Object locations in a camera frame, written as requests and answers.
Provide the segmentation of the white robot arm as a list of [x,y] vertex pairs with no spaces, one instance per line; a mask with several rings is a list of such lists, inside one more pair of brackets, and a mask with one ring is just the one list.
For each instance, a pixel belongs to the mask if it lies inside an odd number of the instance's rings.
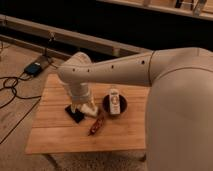
[[58,69],[74,103],[90,83],[147,86],[148,171],[213,171],[213,52],[177,48],[93,63],[82,52]]

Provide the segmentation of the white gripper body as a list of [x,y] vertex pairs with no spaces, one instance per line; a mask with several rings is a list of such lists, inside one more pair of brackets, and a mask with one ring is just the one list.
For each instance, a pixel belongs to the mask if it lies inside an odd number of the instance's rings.
[[80,111],[83,104],[92,106],[91,93],[87,83],[71,84],[69,88],[69,93],[71,96],[71,110],[73,112],[76,110]]

